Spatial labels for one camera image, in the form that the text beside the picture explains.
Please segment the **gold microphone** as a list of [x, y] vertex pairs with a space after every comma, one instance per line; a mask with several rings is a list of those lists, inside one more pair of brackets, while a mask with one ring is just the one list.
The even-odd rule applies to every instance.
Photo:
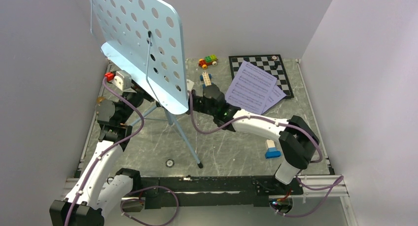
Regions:
[[100, 104], [103, 100], [106, 100], [105, 97], [97, 97], [96, 104]]

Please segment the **light blue music stand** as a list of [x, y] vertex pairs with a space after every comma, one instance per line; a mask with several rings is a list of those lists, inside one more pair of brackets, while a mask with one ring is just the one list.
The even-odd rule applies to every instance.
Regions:
[[170, 124], [188, 111], [182, 22], [163, 0], [88, 0], [102, 53], [164, 108]]

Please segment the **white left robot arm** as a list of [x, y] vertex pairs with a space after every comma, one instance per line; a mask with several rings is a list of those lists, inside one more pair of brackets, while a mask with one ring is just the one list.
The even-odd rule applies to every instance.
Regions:
[[139, 89], [123, 92], [119, 101], [97, 99], [97, 122], [101, 128], [92, 158], [75, 186], [63, 200], [55, 200], [49, 213], [54, 226], [102, 226], [125, 195], [141, 192], [140, 172], [122, 168], [110, 183], [107, 178], [132, 136], [126, 124], [134, 110], [152, 97]]

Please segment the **sheet music pages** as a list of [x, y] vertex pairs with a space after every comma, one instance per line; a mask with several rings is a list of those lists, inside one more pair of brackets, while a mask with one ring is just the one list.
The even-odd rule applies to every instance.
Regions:
[[277, 78], [273, 75], [244, 61], [225, 94], [226, 101], [233, 106], [261, 115], [276, 82]]

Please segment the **sheet music page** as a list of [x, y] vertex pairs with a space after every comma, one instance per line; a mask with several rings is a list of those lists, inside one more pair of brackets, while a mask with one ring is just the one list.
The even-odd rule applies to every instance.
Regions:
[[274, 105], [276, 105], [279, 101], [284, 99], [287, 95], [284, 93], [284, 91], [279, 86], [274, 86], [270, 96], [268, 97], [264, 110], [262, 111], [262, 114], [267, 112], [270, 108], [272, 108]]

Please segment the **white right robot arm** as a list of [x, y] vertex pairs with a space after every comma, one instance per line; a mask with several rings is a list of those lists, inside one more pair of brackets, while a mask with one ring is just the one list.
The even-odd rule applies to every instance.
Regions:
[[319, 138], [300, 116], [279, 119], [251, 113], [229, 104], [216, 85], [204, 87], [202, 96], [190, 88], [188, 95], [187, 114], [192, 119], [195, 112], [210, 115], [217, 126], [211, 131], [197, 129], [199, 133], [211, 134], [221, 129], [245, 132], [280, 145], [284, 160], [275, 171], [272, 180], [272, 188], [278, 194], [286, 193], [291, 188], [295, 176], [307, 169], [309, 164], [321, 162], [323, 159]]

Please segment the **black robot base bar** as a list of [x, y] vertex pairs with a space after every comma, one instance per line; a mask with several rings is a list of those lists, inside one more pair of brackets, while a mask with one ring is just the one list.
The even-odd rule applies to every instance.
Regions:
[[268, 207], [270, 200], [300, 196], [296, 180], [284, 185], [273, 176], [143, 177], [146, 209], [162, 207], [252, 205]]

